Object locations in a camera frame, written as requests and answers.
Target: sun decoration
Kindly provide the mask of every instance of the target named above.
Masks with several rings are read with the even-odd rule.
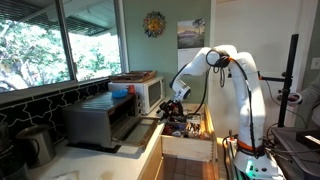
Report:
[[[160,12],[148,13],[143,21],[144,33],[148,37],[158,37],[166,29],[166,21]]]

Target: ceiling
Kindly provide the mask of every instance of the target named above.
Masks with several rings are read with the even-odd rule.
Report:
[[[68,31],[97,36],[116,27],[113,0],[64,0]],[[54,0],[2,0],[0,19],[58,27]]]

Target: window frame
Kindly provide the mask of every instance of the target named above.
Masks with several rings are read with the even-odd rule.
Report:
[[[124,13],[123,13],[123,0],[113,0],[115,7],[115,17],[117,24],[117,35],[119,41],[119,56],[121,63],[121,71],[128,72],[128,54],[127,54],[127,45],[126,45],[126,37],[125,37],[125,23],[124,23]],[[0,104],[8,103],[12,101],[18,101],[25,98],[33,98],[33,96],[50,93],[54,91],[59,91],[61,89],[66,89],[70,87],[82,86],[85,84],[98,82],[101,80],[108,80],[107,77],[96,78],[86,81],[77,81],[76,72],[74,67],[74,61],[72,58],[71,46],[69,42],[68,31],[66,29],[65,24],[65,16],[63,10],[62,0],[55,0],[56,10],[58,13],[59,25],[61,38],[64,46],[64,51],[66,54],[66,60],[68,64],[68,68],[70,71],[70,80],[65,82],[58,82],[55,84],[48,84],[37,87],[29,87],[27,89],[15,90],[10,92],[4,92],[0,94]]]

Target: tile backsplash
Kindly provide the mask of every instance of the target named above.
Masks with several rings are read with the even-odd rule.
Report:
[[[61,89],[26,99],[0,104],[0,122],[7,122],[11,140],[24,128],[48,124],[53,143],[65,138],[61,109],[108,91],[108,80]]]

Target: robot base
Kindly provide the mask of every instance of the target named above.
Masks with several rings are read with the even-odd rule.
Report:
[[[272,157],[264,155],[256,159],[254,156],[244,154],[243,152],[236,152],[236,141],[233,141],[233,143],[229,142],[228,145],[234,146],[232,148],[228,148],[229,150],[233,149],[232,157],[234,158],[230,158],[230,162],[233,163],[238,171],[245,174],[247,179],[285,180],[280,167],[274,159],[271,159]]]

